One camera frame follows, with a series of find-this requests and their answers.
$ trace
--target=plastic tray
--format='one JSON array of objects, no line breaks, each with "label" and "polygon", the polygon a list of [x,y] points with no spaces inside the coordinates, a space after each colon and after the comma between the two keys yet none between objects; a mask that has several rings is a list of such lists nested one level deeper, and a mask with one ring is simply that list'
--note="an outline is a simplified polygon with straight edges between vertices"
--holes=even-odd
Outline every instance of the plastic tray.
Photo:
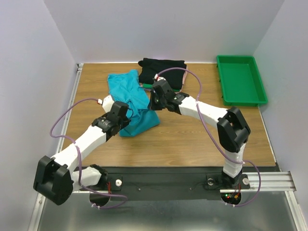
[{"label": "plastic tray", "polygon": [[218,55],[217,67],[224,105],[258,106],[268,102],[253,56]]}]

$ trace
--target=white wall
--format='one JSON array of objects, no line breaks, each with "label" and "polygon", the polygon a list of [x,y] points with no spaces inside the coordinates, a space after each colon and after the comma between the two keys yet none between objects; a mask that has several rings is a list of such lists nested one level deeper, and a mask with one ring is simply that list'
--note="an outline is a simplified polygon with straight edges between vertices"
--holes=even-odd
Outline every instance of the white wall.
[{"label": "white wall", "polygon": [[269,103],[262,107],[277,161],[291,171],[308,220],[308,2],[286,0],[255,52]]},{"label": "white wall", "polygon": [[1,1],[0,31],[0,230],[25,231],[37,163],[55,151],[49,129],[76,65],[42,0]]},{"label": "white wall", "polygon": [[79,63],[252,55],[283,0],[44,0]]}]

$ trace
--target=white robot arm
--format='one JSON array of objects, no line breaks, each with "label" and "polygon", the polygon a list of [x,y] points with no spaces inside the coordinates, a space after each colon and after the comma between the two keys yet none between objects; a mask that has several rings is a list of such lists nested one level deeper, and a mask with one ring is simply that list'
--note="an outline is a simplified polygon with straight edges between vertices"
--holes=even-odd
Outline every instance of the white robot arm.
[{"label": "white robot arm", "polygon": [[[106,114],[95,119],[75,144],[69,145],[51,158],[44,156],[38,163],[33,187],[57,205],[63,204],[73,191],[81,188],[79,171],[74,171],[81,160],[130,122],[126,117],[127,104],[114,102],[111,96],[98,103],[103,105]],[[197,102],[185,93],[175,94],[164,79],[153,84],[149,108],[167,108],[171,112],[200,119],[197,103],[204,121],[218,130],[219,141],[225,149],[226,157],[222,179],[225,185],[233,187],[238,184],[242,173],[243,151],[250,134],[250,128],[238,108],[218,108]],[[80,157],[75,146],[80,149]],[[80,182],[83,186],[106,181],[107,173],[97,165],[82,170]]]},{"label": "white robot arm", "polygon": [[[106,114],[95,119],[75,144],[51,158],[44,156],[38,162],[33,188],[57,205],[64,203],[73,191],[81,188],[79,172],[74,172],[79,163],[75,146],[79,148],[80,158],[83,160],[130,122],[126,117],[126,103],[114,102],[111,96],[107,96],[101,104]],[[106,178],[104,170],[97,165],[82,170],[81,175],[84,186],[96,185],[101,178]]]},{"label": "white robot arm", "polygon": [[176,94],[164,78],[158,79],[152,87],[149,104],[152,110],[167,108],[171,112],[197,119],[202,116],[207,124],[218,130],[219,142],[225,149],[225,180],[229,181],[229,185],[237,184],[242,173],[243,152],[251,132],[241,111],[236,107],[226,109],[197,102],[186,93]]}]

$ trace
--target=wooden table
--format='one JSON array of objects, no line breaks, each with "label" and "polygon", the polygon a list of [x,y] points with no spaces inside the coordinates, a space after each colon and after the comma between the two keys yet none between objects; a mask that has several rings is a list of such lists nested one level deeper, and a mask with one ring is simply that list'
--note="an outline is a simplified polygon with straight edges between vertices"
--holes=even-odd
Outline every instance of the wooden table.
[{"label": "wooden table", "polygon": [[[75,102],[87,97],[103,99],[108,95],[107,76],[109,73],[126,73],[137,69],[138,64],[84,64]],[[188,69],[198,75],[203,84],[200,100],[218,107],[222,103],[216,64],[188,64]],[[192,75],[187,75],[183,92],[197,96],[199,85]],[[275,161],[258,108],[240,107],[251,135],[244,159],[258,166],[274,166]],[[84,159],[83,165],[101,166],[222,166],[224,158],[208,137],[197,119],[168,112],[158,111],[160,125],[137,137],[112,137],[107,143],[94,150]],[[104,114],[95,102],[84,102],[73,109],[66,134],[78,138],[92,123]],[[218,141],[215,128],[210,130]]]}]

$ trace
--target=black cloth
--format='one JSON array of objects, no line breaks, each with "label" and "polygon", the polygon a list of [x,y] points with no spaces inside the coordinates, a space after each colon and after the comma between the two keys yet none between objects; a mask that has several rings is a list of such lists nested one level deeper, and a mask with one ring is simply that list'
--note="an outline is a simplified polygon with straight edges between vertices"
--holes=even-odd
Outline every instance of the black cloth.
[{"label": "black cloth", "polygon": [[[186,64],[183,60],[158,60],[144,58],[138,62],[139,66],[142,67],[142,72],[139,75],[140,83],[153,84],[154,76],[158,72],[171,67],[182,67],[186,69]],[[185,71],[182,70],[171,70],[163,73],[160,77],[164,77],[172,89],[182,89],[183,76]]]}]

